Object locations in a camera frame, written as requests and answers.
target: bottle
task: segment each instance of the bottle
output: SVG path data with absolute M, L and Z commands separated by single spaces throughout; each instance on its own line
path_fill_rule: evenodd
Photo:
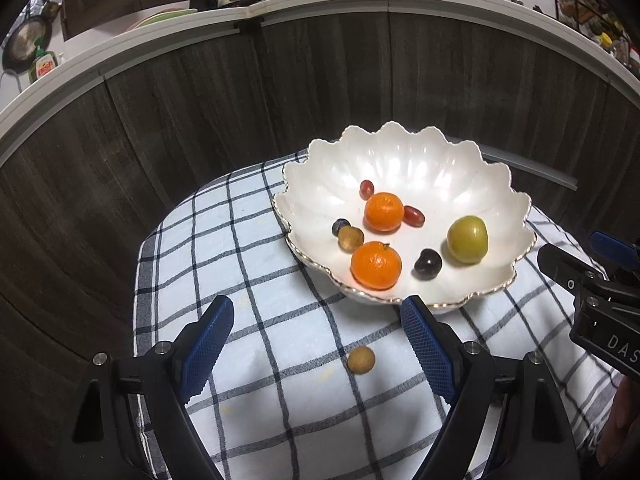
M 42 38 L 36 38 L 33 44 L 36 46 L 36 59 L 33 60 L 29 69 L 29 81 L 32 83 L 58 66 L 56 55 L 42 49 Z
M 600 34 L 600 40 L 602 41 L 600 44 L 604 50 L 607 52 L 611 52 L 611 45 L 613 45 L 613 41 L 606 32 Z

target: scalloped bowl rim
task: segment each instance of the scalloped bowl rim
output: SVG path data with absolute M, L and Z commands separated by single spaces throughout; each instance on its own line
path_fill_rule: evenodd
M 377 135 L 380 130 L 382 130 L 382 128 L 384 126 L 387 126 L 388 124 L 394 125 L 394 126 L 399 126 L 400 128 L 402 128 L 406 133 L 408 133 L 409 135 L 418 135 L 421 132 L 423 132 L 424 130 L 427 129 L 435 129 L 437 130 L 440 135 L 442 136 L 443 140 L 453 146 L 456 145 L 456 142 L 450 142 L 450 140 L 448 140 L 444 134 L 442 133 L 442 131 L 437 127 L 437 126 L 427 126 L 425 128 L 422 128 L 421 130 L 419 130 L 418 132 L 409 132 L 407 131 L 404 126 L 402 126 L 401 124 L 395 122 L 395 121 L 388 121 L 386 122 L 383 126 L 380 127 L 380 129 L 377 132 L 367 132 L 369 135 Z M 354 125 L 350 125 L 347 126 L 342 133 L 340 134 L 340 138 L 338 140 L 335 140 L 333 142 L 330 142 L 332 144 L 335 144 L 337 142 L 341 142 L 342 138 L 344 137 L 344 134 L 350 129 L 350 128 L 360 128 L 360 126 L 354 126 Z M 311 146 L 313 145 L 313 143 L 315 142 L 329 142 L 327 140 L 324 139 L 313 139 L 310 143 L 309 146 L 307 147 L 306 151 L 307 154 L 309 152 L 309 150 L 311 149 Z M 465 140 L 464 142 L 472 142 L 476 148 L 478 149 L 478 152 L 480 152 L 480 148 L 478 146 L 477 143 L 473 142 L 472 140 Z M 503 164 L 502 162 L 492 162 L 489 163 L 487 161 L 484 160 L 484 158 L 482 158 L 482 155 L 480 155 L 481 161 L 484 165 L 489 166 L 491 164 Z M 280 209 L 278 208 L 278 204 L 276 202 L 276 197 L 279 195 L 284 195 L 287 193 L 287 191 L 289 190 L 289 182 L 287 180 L 287 175 L 286 175 L 286 166 L 288 164 L 306 164 L 309 161 L 309 157 L 307 155 L 307 158 L 301 162 L 298 161 L 289 161 L 286 164 L 283 165 L 282 167 L 282 179 L 284 181 L 284 185 L 285 185 L 285 189 L 284 191 L 281 191 L 279 193 L 276 193 L 275 195 L 273 195 L 271 197 L 271 205 L 277 215 L 277 217 L 280 219 L 280 222 L 282 222 L 282 224 L 284 225 L 284 227 L 287 230 L 287 233 L 285 234 L 285 241 L 289 247 L 289 249 L 304 263 L 306 263 L 308 266 L 313 267 L 315 269 L 318 269 L 322 272 L 324 272 L 330 279 L 332 282 L 334 282 L 334 284 L 338 287 L 338 289 L 341 292 L 347 292 L 353 296 L 357 296 L 359 297 L 361 300 L 364 300 L 366 303 L 377 303 L 377 304 L 389 304 L 389 305 L 393 305 L 393 304 L 401 304 L 405 298 L 379 298 L 377 296 L 374 296 L 372 294 L 369 294 L 368 292 L 361 290 L 360 288 L 354 288 L 351 285 L 348 285 L 344 282 L 342 282 L 341 280 L 337 279 L 334 274 L 332 273 L 331 269 L 329 269 L 328 267 L 319 264 L 318 262 L 316 262 L 315 260 L 313 260 L 311 257 L 309 257 L 307 254 L 305 254 L 302 250 L 300 250 L 300 248 L 297 247 L 297 245 L 291 240 L 290 235 L 293 232 L 293 229 L 289 223 L 289 221 L 287 221 L 287 219 L 284 217 L 284 215 L 281 213 Z M 507 288 L 508 286 L 511 285 L 511 283 L 513 283 L 516 278 L 517 278 L 517 271 L 516 271 L 516 264 L 523 259 L 527 254 L 529 254 L 531 252 L 531 250 L 533 249 L 533 247 L 535 247 L 537 241 L 538 241 L 538 234 L 535 231 L 530 230 L 529 228 L 526 227 L 527 224 L 527 218 L 529 217 L 529 213 L 531 211 L 531 197 L 522 191 L 516 191 L 513 189 L 513 187 L 511 187 L 511 168 L 509 168 L 506 164 L 503 164 L 504 166 L 507 167 L 508 169 L 508 173 L 509 173 L 509 181 L 508 181 L 508 186 L 511 189 L 511 192 L 518 192 L 521 194 L 524 194 L 527 196 L 528 200 L 529 200 L 529 208 L 527 209 L 527 213 L 526 215 L 524 215 L 523 218 L 523 226 L 525 227 L 525 229 L 527 229 L 527 231 L 531 232 L 533 234 L 533 238 L 532 238 L 532 242 L 529 245 L 529 247 L 527 247 L 524 252 L 518 256 L 516 259 L 514 259 L 511 262 L 511 270 L 513 275 L 510 277 L 510 279 L 506 280 L 505 282 L 501 283 L 500 285 L 495 286 L 494 288 L 491 288 L 489 290 L 480 290 L 480 291 L 476 291 L 476 292 L 472 292 L 470 294 L 467 294 L 466 296 L 464 296 L 463 298 L 461 298 L 460 300 L 456 300 L 456 301 L 448 301 L 445 303 L 425 303 L 425 306 L 427 306 L 430 310 L 434 310 L 434 311 L 443 311 L 446 310 L 447 312 L 450 312 L 451 310 L 455 310 L 461 306 L 463 306 L 466 302 L 468 302 L 469 300 L 473 299 L 473 298 L 480 298 L 482 296 L 488 296 L 490 294 L 494 294 L 495 292 L 500 292 L 501 290 L 504 290 L 505 288 Z

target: metal screw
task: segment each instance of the metal screw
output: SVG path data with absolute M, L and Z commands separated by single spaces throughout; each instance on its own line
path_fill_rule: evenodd
M 531 361 L 535 365 L 540 365 L 545 362 L 539 352 L 529 352 L 527 354 L 527 357 L 529 358 L 529 361 Z
M 171 342 L 170 341 L 158 341 L 154 348 L 156 354 L 166 354 L 169 350 L 171 350 Z
M 465 351 L 471 355 L 479 354 L 481 349 L 481 346 L 475 341 L 466 341 L 463 344 L 463 347 L 465 348 Z
M 101 366 L 107 362 L 107 359 L 107 354 L 100 352 L 99 354 L 94 355 L 94 365 Z

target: human hand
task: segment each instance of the human hand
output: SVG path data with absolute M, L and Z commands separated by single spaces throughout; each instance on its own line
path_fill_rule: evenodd
M 609 420 L 602 431 L 596 459 L 600 467 L 607 465 L 622 447 L 632 426 L 640 424 L 640 384 L 623 377 L 613 397 Z

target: blueberry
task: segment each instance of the blueberry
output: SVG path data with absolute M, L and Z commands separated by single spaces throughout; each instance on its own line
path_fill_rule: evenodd
M 421 280 L 432 280 L 442 269 L 442 258 L 433 249 L 423 249 L 414 270 Z
M 347 225 L 351 225 L 349 223 L 349 221 L 346 218 L 338 218 L 335 222 L 334 225 L 331 226 L 331 232 L 334 236 L 337 236 L 338 233 L 340 232 L 340 229 L 342 229 L 343 227 L 347 226 Z

